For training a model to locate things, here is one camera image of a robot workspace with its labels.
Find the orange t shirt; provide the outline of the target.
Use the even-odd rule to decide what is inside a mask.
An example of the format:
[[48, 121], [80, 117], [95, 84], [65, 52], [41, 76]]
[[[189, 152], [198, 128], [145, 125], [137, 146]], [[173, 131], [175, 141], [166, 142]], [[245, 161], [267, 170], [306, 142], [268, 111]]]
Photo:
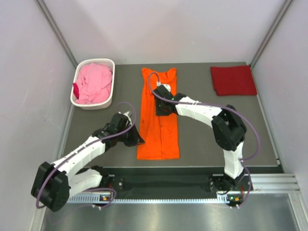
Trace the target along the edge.
[[137, 148], [138, 160], [170, 160], [180, 158], [178, 119], [175, 114], [157, 116], [155, 100], [149, 87], [155, 89], [157, 82], [171, 87], [171, 93], [177, 93], [177, 70], [171, 68], [166, 72], [158, 72], [143, 68], [143, 89], [141, 95], [140, 135], [145, 144]]

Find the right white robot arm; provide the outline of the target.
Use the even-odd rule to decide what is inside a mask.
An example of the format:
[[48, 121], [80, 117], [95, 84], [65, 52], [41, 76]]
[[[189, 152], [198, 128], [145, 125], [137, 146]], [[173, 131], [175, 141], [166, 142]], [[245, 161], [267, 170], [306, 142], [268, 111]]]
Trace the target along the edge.
[[241, 118], [234, 112], [214, 106], [201, 105], [185, 94], [173, 95], [164, 85], [154, 90], [157, 116], [177, 114], [190, 117], [210, 126], [216, 143], [224, 154], [224, 175], [213, 179], [211, 188], [215, 191], [234, 191], [242, 185], [244, 167], [244, 138], [247, 131]]

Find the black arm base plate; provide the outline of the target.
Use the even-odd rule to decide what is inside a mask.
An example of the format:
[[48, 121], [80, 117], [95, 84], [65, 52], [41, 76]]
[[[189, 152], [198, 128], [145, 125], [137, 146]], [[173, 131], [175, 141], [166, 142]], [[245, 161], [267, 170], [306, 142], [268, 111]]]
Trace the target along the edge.
[[244, 174], [233, 180], [223, 175], [208, 174], [167, 174], [167, 175], [106, 175], [100, 187], [112, 187], [118, 192], [132, 189], [179, 189], [196, 188], [205, 192], [247, 191], [250, 180]]

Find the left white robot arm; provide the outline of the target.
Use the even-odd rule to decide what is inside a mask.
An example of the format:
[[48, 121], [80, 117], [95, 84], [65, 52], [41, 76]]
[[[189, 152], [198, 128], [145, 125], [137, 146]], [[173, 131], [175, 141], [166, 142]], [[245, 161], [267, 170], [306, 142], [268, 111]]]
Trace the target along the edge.
[[94, 131], [85, 142], [63, 158], [44, 162], [37, 170], [31, 195], [38, 209], [47, 207], [59, 211], [73, 196], [96, 188], [104, 191], [109, 186], [102, 167], [83, 168], [96, 157], [118, 143], [133, 147], [144, 143], [131, 119], [131, 112], [115, 113], [109, 123]]

